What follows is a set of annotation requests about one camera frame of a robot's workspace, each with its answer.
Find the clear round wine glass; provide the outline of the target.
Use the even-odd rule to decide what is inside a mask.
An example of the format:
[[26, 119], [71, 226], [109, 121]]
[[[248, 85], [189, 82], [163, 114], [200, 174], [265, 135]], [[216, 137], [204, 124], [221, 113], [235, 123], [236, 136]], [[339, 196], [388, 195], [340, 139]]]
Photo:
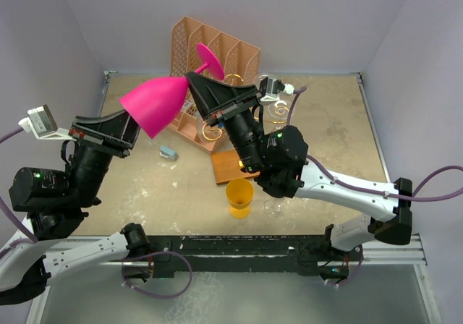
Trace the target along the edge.
[[256, 88], [260, 92], [260, 102], [270, 104], [279, 100], [281, 81], [269, 73], [261, 73], [255, 78]]

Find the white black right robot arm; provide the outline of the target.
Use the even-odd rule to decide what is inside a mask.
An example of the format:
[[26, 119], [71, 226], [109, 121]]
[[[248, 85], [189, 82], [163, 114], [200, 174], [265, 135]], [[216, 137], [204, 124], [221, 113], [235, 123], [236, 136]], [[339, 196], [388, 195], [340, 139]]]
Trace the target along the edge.
[[300, 92], [281, 80], [264, 76], [256, 85], [232, 86], [195, 72], [186, 74], [193, 100], [209, 126], [222, 124], [245, 173], [274, 198], [321, 200], [359, 211], [360, 216], [326, 227], [322, 252], [338, 260], [346, 252], [377, 240], [404, 246], [412, 237], [410, 181], [369, 182], [330, 172], [309, 155], [309, 146], [294, 125], [265, 133], [263, 104], [280, 93]]

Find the gold wire wine glass rack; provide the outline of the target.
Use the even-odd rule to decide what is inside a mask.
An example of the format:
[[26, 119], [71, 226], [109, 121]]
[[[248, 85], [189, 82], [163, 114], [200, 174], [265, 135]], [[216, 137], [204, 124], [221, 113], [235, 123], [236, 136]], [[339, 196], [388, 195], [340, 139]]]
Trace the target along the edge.
[[[255, 78], [259, 75], [257, 74], [252, 81], [252, 84], [255, 82]], [[290, 98], [291, 96], [284, 96], [281, 97], [281, 100], [288, 100], [290, 103]], [[261, 107], [256, 108], [255, 110], [250, 110], [250, 113], [254, 114], [254, 120], [262, 124], [262, 129], [264, 132], [275, 132], [279, 131], [281, 128], [276, 128], [274, 125], [270, 124], [267, 121], [268, 117], [268, 109], [267, 106], [264, 106], [261, 104]], [[221, 130], [221, 136], [217, 139], [220, 141], [224, 141], [228, 137], [228, 132], [226, 131], [224, 125], [222, 123], [219, 123], [212, 128], [220, 129]], [[242, 159], [239, 157], [238, 152], [234, 148], [232, 144], [228, 145], [226, 148], [223, 150], [218, 151], [217, 153], [214, 153], [211, 155], [211, 162], [213, 166], [213, 173], [216, 179], [216, 183], [218, 185], [226, 184], [230, 182], [233, 179], [236, 178], [244, 178], [244, 179], [254, 179], [255, 177], [259, 176], [258, 172], [254, 173], [249, 173], [244, 170], [244, 164], [242, 163]]]

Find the pink plastic goblet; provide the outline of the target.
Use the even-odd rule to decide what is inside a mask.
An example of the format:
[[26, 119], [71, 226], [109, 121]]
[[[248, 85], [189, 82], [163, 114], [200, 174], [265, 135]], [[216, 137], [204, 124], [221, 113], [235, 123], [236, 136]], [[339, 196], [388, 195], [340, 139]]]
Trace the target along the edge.
[[120, 98], [120, 103], [138, 126], [153, 139], [180, 112], [188, 89], [186, 76], [157, 77], [128, 92]]

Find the clear tall wine glass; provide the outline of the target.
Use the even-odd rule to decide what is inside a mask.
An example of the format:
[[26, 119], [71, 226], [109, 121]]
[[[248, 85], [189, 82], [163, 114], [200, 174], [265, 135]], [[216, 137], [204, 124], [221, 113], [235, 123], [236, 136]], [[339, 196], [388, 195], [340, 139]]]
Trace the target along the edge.
[[209, 150], [213, 148], [217, 139], [221, 136], [220, 129], [208, 126], [200, 116], [196, 118], [196, 129], [198, 142]]

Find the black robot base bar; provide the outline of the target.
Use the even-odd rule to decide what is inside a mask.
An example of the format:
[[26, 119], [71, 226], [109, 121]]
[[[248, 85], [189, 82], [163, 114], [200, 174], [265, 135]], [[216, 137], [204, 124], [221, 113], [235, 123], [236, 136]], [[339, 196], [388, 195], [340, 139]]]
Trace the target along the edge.
[[148, 240], [147, 252], [177, 252], [196, 273], [296, 273], [338, 280], [362, 259], [360, 246], [338, 251], [322, 235], [151, 235]]

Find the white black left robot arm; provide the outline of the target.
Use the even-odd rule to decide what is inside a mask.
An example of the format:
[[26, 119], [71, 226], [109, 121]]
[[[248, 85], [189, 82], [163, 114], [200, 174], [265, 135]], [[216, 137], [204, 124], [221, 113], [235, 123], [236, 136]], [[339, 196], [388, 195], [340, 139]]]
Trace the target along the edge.
[[68, 252], [50, 252], [88, 217], [87, 208], [101, 204], [98, 191], [112, 158], [126, 158], [140, 128], [125, 110], [103, 117], [78, 116], [69, 129], [59, 128], [43, 105], [28, 110], [19, 127], [38, 140], [60, 140], [63, 171], [23, 167], [9, 188], [11, 206], [1, 211], [17, 227], [1, 248], [1, 304], [27, 302], [47, 286], [92, 264], [142, 260], [150, 242], [140, 224], [129, 223], [111, 236]]

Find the clear flute wine glass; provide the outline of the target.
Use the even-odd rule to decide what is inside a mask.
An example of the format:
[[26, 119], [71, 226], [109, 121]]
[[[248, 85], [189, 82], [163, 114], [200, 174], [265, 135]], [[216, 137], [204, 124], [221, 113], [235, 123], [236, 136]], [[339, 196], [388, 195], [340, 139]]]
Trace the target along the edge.
[[267, 121], [274, 125], [277, 129], [284, 127], [289, 115], [291, 103], [288, 100], [279, 100], [271, 103], [268, 109]]

